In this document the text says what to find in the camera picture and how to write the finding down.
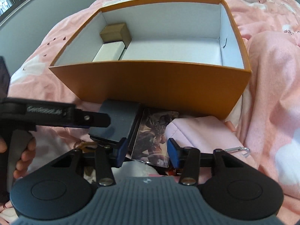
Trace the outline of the person's left hand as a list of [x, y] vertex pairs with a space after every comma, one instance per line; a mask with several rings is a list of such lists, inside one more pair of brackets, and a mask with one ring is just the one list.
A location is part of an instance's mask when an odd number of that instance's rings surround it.
[[18, 179], [25, 176], [29, 165], [32, 163], [36, 156], [36, 139], [32, 137], [27, 144], [27, 147], [21, 153], [19, 160], [16, 163], [15, 170], [13, 172], [13, 178]]

